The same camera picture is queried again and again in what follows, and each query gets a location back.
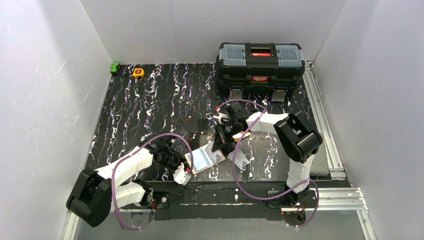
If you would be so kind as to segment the beige card holder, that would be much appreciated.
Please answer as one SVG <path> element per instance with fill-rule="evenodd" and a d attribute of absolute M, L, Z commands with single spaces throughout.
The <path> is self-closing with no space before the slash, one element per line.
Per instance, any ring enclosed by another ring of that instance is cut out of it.
<path fill-rule="evenodd" d="M 192 151 L 194 160 L 190 153 L 186 153 L 184 157 L 188 160 L 188 164 L 192 166 L 192 173 L 198 174 L 226 159 L 221 150 L 212 151 L 214 143 L 209 141 L 208 144 Z"/>

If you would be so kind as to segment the white card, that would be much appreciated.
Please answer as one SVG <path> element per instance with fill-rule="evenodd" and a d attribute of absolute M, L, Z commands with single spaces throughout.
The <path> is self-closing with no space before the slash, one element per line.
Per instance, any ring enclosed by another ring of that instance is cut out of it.
<path fill-rule="evenodd" d="M 228 154 L 228 159 L 234 162 L 234 165 L 241 171 L 244 171 L 250 164 L 250 161 L 243 154 L 241 150 L 238 150 L 235 154 L 235 150 Z"/>

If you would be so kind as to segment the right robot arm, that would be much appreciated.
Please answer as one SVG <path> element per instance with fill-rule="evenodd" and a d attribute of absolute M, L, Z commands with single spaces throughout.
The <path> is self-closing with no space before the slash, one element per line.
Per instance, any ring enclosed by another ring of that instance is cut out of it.
<path fill-rule="evenodd" d="M 318 129 L 302 112 L 296 114 L 271 114 L 266 107 L 262 111 L 248 111 L 241 106 L 241 100 L 224 102 L 226 114 L 219 114 L 215 125 L 212 151 L 234 149 L 241 142 L 234 140 L 238 133 L 267 133 L 278 137 L 289 157 L 289 171 L 284 192 L 270 197 L 259 197 L 260 201 L 271 201 L 286 197 L 292 203 L 302 200 L 309 191 L 310 171 L 315 155 L 323 138 Z"/>

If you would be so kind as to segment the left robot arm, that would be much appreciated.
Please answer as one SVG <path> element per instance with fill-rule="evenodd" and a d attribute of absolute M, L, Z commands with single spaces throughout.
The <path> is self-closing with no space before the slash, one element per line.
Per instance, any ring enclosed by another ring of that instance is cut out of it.
<path fill-rule="evenodd" d="M 179 142 L 189 143 L 175 133 L 163 133 L 142 141 L 128 154 L 97 169 L 83 169 L 66 201 L 66 208 L 91 227 L 99 226 L 113 212 L 120 227 L 125 225 L 121 208 L 137 205 L 156 213 L 163 200 L 154 196 L 153 187 L 143 180 L 131 180 L 135 174 L 159 163 L 173 171 L 173 180 L 186 185 L 191 178 L 191 163 L 175 148 Z"/>

